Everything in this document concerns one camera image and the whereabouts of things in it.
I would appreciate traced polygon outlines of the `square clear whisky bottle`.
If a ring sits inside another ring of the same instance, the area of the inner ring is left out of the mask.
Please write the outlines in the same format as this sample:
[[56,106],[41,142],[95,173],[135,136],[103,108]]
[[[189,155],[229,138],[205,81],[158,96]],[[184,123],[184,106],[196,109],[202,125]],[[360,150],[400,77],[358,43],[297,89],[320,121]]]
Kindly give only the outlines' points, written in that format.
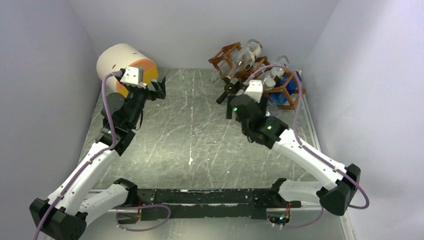
[[[290,65],[290,61],[286,55],[282,55],[277,57],[273,64],[282,65],[287,68]],[[280,83],[285,71],[284,68],[272,67],[271,70],[265,70],[258,79],[263,81],[265,90],[271,90]]]

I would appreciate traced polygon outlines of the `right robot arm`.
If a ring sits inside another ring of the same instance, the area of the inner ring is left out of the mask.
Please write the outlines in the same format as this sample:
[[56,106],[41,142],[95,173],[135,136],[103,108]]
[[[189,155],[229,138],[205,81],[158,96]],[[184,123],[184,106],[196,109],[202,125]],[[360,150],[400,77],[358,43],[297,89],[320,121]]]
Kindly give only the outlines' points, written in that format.
[[337,162],[304,140],[296,139],[294,130],[285,122],[266,115],[267,100],[262,96],[260,102],[256,102],[242,94],[230,101],[229,106],[241,123],[242,133],[250,142],[288,157],[316,179],[285,180],[270,193],[270,202],[275,207],[292,201],[315,203],[334,215],[344,215],[358,191],[361,169],[353,163],[346,166]]

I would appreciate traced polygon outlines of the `blue glass bottle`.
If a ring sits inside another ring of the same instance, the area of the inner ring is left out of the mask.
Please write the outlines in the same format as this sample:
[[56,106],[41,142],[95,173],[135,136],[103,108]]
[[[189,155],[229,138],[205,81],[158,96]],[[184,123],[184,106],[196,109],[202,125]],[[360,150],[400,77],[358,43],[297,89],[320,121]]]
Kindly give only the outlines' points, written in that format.
[[280,82],[273,89],[268,90],[265,94],[269,97],[272,104],[276,104],[281,110],[295,110],[299,102],[299,97],[293,98],[299,94],[296,77],[301,82],[301,75],[298,71],[292,73],[285,72]]

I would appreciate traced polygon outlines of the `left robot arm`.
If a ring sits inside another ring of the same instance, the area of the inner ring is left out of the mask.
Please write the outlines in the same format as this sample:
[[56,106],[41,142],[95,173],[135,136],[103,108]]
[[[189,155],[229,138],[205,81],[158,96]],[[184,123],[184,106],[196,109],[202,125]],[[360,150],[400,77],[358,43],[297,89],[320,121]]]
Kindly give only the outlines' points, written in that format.
[[94,220],[115,207],[140,208],[138,187],[120,178],[109,188],[88,193],[110,165],[118,160],[135,136],[148,100],[166,97],[166,77],[152,80],[152,87],[123,82],[129,95],[101,93],[103,128],[87,155],[70,176],[47,198],[36,198],[29,207],[36,226],[34,239],[45,234],[54,240],[77,240]]

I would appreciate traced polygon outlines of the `round clear glass bottle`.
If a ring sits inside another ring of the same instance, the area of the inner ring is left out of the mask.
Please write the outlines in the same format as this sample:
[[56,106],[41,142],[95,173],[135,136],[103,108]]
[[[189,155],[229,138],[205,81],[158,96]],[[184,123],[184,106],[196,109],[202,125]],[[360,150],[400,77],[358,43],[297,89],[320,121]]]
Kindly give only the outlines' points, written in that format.
[[262,44],[256,39],[250,39],[231,59],[231,69],[228,77],[235,76],[238,72],[247,71],[256,61],[263,49]]

